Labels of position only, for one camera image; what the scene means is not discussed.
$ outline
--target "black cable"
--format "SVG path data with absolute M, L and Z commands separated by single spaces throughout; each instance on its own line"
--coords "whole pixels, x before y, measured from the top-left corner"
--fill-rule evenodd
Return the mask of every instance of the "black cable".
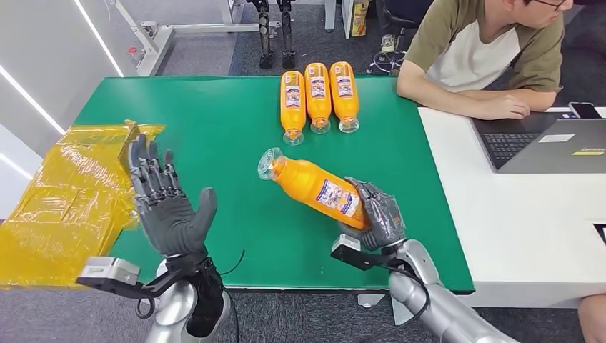
M 240 265 L 240 262 L 242 262 L 242 259 L 244 258 L 244 253 L 246 252 L 245 249 L 242 250 L 242 253 L 240 254 L 240 259 L 238 259 L 238 262 L 236 263 L 236 265 L 231 268 L 229 271 L 225 272 L 225 273 L 219 273 L 219 275 L 228 275 L 229 273 L 233 272 L 234 270 L 236 270 L 236 268 Z
M 140 319 L 148 319 L 156 311 L 156 300 L 154 298 L 147 298 L 147 301 L 149 302 L 149 311 L 146 314 L 141 313 L 141 302 L 142 301 L 143 301 L 143 299 L 139 299 L 139 301 L 136 302 L 136 308 L 135 308 L 136 316 Z
M 234 308 L 234 325 L 236 325 L 236 343 L 239 343 L 240 342 L 240 324 L 238 323 L 238 310 L 236 309 L 236 303 L 234 302 L 232 295 L 227 291 L 227 289 L 225 289 L 225 287 L 223 287 L 223 290 L 227 293 L 227 296 L 229 297 L 229 301 L 232 302 L 232 305 Z
M 386 337 L 388 335 L 394 334 L 395 332 L 397 332 L 398 330 L 400 330 L 401 328 L 403 328 L 404 326 L 406 326 L 407 324 L 409 324 L 413 320 L 420 318 L 421 315 L 425 312 L 425 310 L 427 310 L 427 308 L 429 307 L 429 303 L 431 302 L 431 300 L 429 299 L 429 291 L 427 290 L 427 287 L 425 286 L 425 283 L 423 282 L 423 280 L 419 279 L 419 277 L 417 277 L 417 275 L 414 275 L 413 273 L 408 272 L 407 270 L 396 268 L 396 267 L 392 267 L 392 266 L 388 266 L 386 264 L 380 264 L 379 267 L 383 267 L 383 268 L 388 269 L 388 270 L 390 270 L 392 272 L 396 272 L 396 273 L 400 273 L 400 274 L 406 275 L 407 277 L 413 279 L 419 285 L 419 287 L 421 287 L 421 289 L 423 289 L 423 292 L 425 293 L 425 303 L 423 304 L 423 306 L 421 307 L 421 309 L 417 313 L 415 313 L 415 314 L 412 315 L 412 318 L 410 318 L 406 322 L 398 325 L 395 329 L 389 330 L 388 332 L 384 332 L 383 334 L 380 334 L 378 336 L 374 336 L 374 337 L 370 337 L 368 339 L 365 339 L 365 340 L 362 341 L 362 343 L 374 342 L 374 341 L 376 341 L 377 339 L 379 339 L 381 337 Z

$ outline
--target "gray carpet floor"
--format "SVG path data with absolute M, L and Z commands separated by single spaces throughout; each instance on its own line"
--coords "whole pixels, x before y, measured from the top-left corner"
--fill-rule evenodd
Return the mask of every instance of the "gray carpet floor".
M 361 342 L 394 329 L 391 304 L 365 309 L 353 294 L 235 293 L 240 342 Z M 98 291 L 0 292 L 0 343 L 143 342 L 152 320 L 135 317 L 136 302 Z M 582 343 L 572 309 L 478 309 L 524 343 Z M 233 315 L 218 342 L 235 342 Z M 438 343 L 413 322 L 382 343 Z
M 137 20 L 151 19 L 160 24 L 218 22 L 212 0 L 129 0 L 129 4 Z M 112 14 L 116 33 L 133 39 L 128 27 L 115 19 L 117 15 Z M 272 20 L 279 18 L 275 8 L 271 15 Z M 236 9 L 234 16 L 242 16 L 242 22 L 256 21 L 254 7 L 249 4 Z M 330 34 L 324 31 L 321 7 L 295 5 L 293 19 L 298 69 L 311 61 L 331 64 L 344 59 L 363 73 L 378 49 L 380 33 L 372 15 L 367 36 L 349 41 L 343 39 L 338 15 L 335 31 Z M 606 26 L 602 23 L 564 48 L 565 88 L 558 94 L 557 104 L 580 100 L 606 105 L 605 37 Z M 282 73 L 279 54 L 282 43 L 274 39 L 272 46 L 277 53 L 275 67 L 262 71 L 257 66 L 258 34 L 178 36 L 159 74 L 278 75 Z M 503 85 L 504 80 L 499 82 L 496 87 Z M 353 294 L 236 293 L 233 298 L 239 315 L 240 342 L 360 342 L 394 328 L 388 299 L 365 309 L 357 305 Z M 152 321 L 137 319 L 134 306 L 130 299 L 96 291 L 0 291 L 0 343 L 143 342 Z M 572 309 L 477 310 L 497 328 L 524 343 L 583 342 L 576 311 Z M 219 341 L 234 342 L 234 330 L 233 321 L 228 322 Z M 438 343 L 438 340 L 419 322 L 413 322 L 377 342 Z

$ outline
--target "bottle label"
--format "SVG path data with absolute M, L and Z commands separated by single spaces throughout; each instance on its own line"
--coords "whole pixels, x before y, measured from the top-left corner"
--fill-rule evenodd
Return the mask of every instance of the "bottle label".
M 332 209 L 337 209 L 348 217 L 352 217 L 356 212 L 360 200 L 358 194 L 348 192 L 336 184 L 324 180 L 316 201 Z
M 286 107 L 300 107 L 301 94 L 299 86 L 286 86 Z
M 324 78 L 320 76 L 312 77 L 309 80 L 311 84 L 312 98 L 324 98 L 326 96 L 326 87 L 324 86 Z
M 337 93 L 339 98 L 354 96 L 351 77 L 337 76 Z

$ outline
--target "laptop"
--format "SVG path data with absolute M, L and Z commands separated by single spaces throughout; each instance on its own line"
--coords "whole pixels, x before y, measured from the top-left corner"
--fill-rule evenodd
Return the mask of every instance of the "laptop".
M 606 173 L 606 119 L 532 112 L 522 120 L 473 119 L 497 173 Z

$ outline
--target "olive t-shirt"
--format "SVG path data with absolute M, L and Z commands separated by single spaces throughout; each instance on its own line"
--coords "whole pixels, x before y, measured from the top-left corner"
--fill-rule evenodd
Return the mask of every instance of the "olive t-shirt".
M 511 89 L 560 90 L 562 15 L 543 29 L 511 24 L 491 41 L 480 36 L 485 0 L 435 0 L 406 60 L 450 91 L 483 89 L 513 67 Z

